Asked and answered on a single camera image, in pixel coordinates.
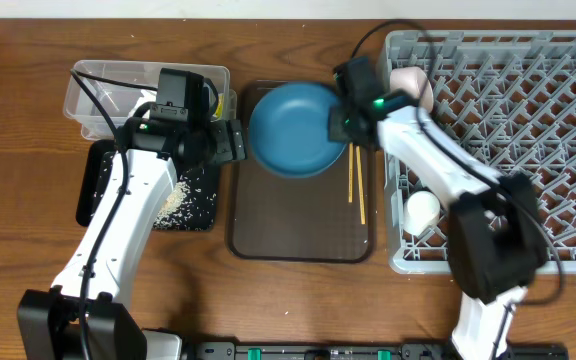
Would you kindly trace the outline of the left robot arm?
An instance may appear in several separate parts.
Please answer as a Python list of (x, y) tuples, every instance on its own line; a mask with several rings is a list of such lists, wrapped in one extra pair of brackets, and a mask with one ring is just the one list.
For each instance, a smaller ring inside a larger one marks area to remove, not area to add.
[(181, 174), (246, 157), (241, 123), (216, 120), (218, 92), (202, 75), (163, 68), (156, 98), (122, 125), (89, 98), (115, 154), (105, 190), (77, 250), (49, 290), (27, 290), (17, 320), (29, 359), (180, 359), (183, 341), (144, 330), (129, 313), (136, 271)]

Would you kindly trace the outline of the wooden chopstick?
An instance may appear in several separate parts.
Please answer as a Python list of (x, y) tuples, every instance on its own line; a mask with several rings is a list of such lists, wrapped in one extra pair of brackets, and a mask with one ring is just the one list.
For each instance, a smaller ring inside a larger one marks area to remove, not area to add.
[(354, 146), (348, 144), (348, 203), (353, 203), (354, 192)]
[(366, 211), (364, 203), (364, 186), (363, 186), (363, 169), (362, 169), (362, 156), (361, 147), (355, 146), (356, 152), (356, 169), (358, 178), (358, 192), (359, 192), (359, 207), (360, 207), (360, 221), (362, 225), (366, 224)]

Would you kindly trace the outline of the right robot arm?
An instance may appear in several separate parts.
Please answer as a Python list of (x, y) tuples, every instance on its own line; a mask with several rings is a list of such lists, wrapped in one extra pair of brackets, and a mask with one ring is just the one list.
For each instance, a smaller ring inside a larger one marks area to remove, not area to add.
[(451, 342), (461, 359), (498, 359), (515, 310), (548, 260), (533, 185), (471, 156), (432, 117), (427, 77), (412, 89), (386, 89), (365, 57), (336, 66), (341, 95), (329, 137), (401, 160), (437, 197), (448, 216), (447, 261), (462, 291)]

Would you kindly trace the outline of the white cup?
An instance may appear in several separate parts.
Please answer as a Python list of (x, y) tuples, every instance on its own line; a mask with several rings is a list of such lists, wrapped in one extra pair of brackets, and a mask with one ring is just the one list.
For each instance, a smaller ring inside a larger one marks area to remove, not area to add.
[(402, 227), (410, 235), (419, 236), (439, 222), (441, 205), (429, 191), (417, 191), (404, 203)]

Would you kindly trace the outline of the white tissue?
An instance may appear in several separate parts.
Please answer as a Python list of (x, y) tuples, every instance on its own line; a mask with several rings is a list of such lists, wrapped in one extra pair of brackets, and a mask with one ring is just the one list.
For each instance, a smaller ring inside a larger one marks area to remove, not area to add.
[(136, 105), (130, 112), (129, 117), (143, 118), (155, 105), (154, 101), (144, 101)]

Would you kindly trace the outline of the yellow green snack wrapper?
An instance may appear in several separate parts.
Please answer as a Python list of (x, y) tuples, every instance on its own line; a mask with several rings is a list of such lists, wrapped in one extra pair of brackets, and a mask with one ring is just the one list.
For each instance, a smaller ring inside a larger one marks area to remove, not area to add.
[(224, 102), (225, 102), (225, 100), (224, 100), (224, 94), (223, 94), (223, 93), (220, 93), (220, 94), (218, 95), (217, 108), (216, 108), (215, 113), (214, 113), (214, 118), (217, 119), (217, 120), (219, 120), (219, 119), (222, 117), (222, 115), (223, 115)]

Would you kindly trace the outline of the dark blue plate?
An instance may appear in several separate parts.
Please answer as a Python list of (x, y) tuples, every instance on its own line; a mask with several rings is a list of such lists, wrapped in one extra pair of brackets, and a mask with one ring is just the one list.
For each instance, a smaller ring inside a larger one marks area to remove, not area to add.
[(329, 113), (340, 104), (329, 88), (291, 82), (270, 90), (254, 107), (248, 141), (258, 163), (286, 178), (316, 176), (343, 154), (329, 139)]

